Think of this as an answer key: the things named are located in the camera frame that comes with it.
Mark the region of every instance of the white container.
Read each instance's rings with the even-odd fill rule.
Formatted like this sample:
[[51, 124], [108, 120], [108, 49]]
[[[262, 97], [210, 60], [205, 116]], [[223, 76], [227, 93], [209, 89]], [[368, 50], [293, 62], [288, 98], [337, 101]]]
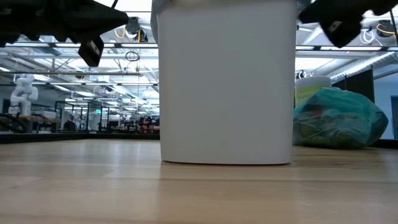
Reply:
[[307, 77], [296, 80], [295, 105], [300, 105], [323, 87], [331, 87], [331, 79], [329, 77]]
[[159, 14], [163, 160], [290, 162], [296, 17], [296, 0]]

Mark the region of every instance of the white robot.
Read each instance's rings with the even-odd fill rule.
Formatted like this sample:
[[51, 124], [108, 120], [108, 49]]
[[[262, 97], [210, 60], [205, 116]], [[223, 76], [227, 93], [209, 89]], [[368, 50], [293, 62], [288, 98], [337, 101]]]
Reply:
[[11, 105], [8, 109], [9, 114], [30, 115], [30, 107], [32, 101], [36, 101], [39, 97], [39, 91], [32, 86], [35, 77], [32, 74], [22, 74], [16, 80], [16, 88], [11, 94]]

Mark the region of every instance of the wood grain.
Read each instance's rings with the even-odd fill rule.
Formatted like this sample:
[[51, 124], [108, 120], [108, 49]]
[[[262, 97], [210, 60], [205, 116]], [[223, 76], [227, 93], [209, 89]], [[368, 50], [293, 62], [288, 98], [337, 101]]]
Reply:
[[396, 224], [398, 151], [201, 166], [162, 162], [158, 141], [0, 145], [0, 223]]

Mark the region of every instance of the green plastic bag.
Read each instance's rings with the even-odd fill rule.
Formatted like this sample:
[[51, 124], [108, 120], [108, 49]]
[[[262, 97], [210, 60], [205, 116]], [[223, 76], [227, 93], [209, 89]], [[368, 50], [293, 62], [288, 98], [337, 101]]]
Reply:
[[363, 95], [322, 88], [294, 109], [293, 142], [299, 146], [361, 148], [386, 130], [387, 116]]

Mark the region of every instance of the wooden table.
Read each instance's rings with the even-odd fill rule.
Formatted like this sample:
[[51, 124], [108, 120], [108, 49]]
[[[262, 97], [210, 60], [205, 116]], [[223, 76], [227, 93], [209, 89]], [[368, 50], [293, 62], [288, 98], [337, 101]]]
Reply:
[[0, 148], [0, 223], [398, 223], [396, 150], [298, 147], [286, 166], [205, 166], [162, 162], [158, 141]]

